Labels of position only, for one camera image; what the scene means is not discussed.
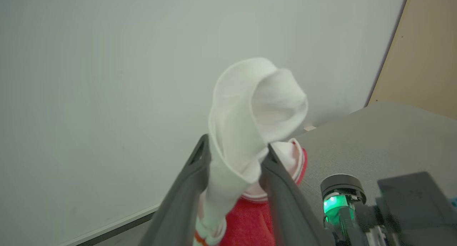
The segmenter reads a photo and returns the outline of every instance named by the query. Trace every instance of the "folded fabric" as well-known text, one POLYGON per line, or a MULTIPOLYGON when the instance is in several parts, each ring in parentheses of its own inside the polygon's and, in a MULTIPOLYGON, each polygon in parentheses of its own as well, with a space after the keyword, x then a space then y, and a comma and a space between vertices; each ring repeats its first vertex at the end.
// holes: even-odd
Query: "folded fabric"
POLYGON ((304 170, 302 150, 287 137, 303 121, 307 98, 292 73, 267 59, 248 59, 229 67, 216 83, 209 114, 212 156, 209 184, 201 196, 194 244, 215 245, 227 229, 225 216, 240 196, 266 200, 258 185, 267 144, 292 177, 304 170))

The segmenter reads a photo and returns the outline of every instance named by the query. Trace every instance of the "wooden panel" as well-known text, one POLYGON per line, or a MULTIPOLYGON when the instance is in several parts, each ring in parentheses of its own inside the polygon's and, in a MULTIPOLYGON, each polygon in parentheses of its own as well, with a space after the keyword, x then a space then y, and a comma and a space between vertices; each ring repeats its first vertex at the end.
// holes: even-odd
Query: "wooden panel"
POLYGON ((407 0, 369 104, 376 101, 457 119, 457 0, 407 0))

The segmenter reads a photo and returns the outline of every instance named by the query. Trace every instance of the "gray table surface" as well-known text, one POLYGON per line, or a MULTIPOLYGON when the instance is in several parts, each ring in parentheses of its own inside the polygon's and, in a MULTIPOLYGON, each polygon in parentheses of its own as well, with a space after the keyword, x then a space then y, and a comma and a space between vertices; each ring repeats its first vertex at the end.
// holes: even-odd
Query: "gray table surface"
POLYGON ((367 204, 377 180, 428 171, 447 197, 457 197, 457 121, 396 103, 377 103, 297 137, 308 153, 299 188, 322 216, 320 183, 344 173, 362 182, 367 204))

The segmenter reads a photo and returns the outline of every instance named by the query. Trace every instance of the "glowing green indicator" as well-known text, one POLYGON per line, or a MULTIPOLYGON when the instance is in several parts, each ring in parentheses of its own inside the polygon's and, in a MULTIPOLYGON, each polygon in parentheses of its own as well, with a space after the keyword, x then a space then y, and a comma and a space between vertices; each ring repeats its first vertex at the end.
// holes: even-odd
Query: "glowing green indicator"
POLYGON ((337 195, 323 202, 323 213, 334 209, 335 207, 348 207, 346 195, 337 195))

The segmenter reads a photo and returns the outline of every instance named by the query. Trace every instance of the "white trim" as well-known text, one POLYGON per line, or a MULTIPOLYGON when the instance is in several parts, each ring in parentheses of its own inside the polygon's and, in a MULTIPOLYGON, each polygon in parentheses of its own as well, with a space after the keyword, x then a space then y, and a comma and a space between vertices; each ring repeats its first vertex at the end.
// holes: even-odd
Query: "white trim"
POLYGON ((92 232, 86 233, 86 234, 84 234, 82 236, 78 236, 75 239, 72 239, 70 241, 64 242, 62 244, 59 244, 58 246, 76 246, 76 245, 81 244, 83 242, 86 242, 88 240, 94 239, 97 236, 100 236, 100 235, 102 235, 104 233, 108 233, 109 231, 112 231, 112 230, 114 230, 116 228, 119 228, 119 227, 121 227, 123 225, 126 225, 126 224, 128 224, 130 222, 133 222, 133 221, 135 221, 135 220, 137 220, 139 218, 142 218, 142 217, 144 217, 146 215, 149 215, 152 212, 155 212, 156 210, 158 210, 159 206, 160 206, 160 204, 155 204, 152 207, 148 207, 145 210, 136 212, 133 215, 130 215, 130 216, 125 217, 125 218, 122 218, 121 220, 113 222, 113 223, 111 223, 109 225, 105 225, 105 226, 103 226, 101 228, 93 230, 92 232))

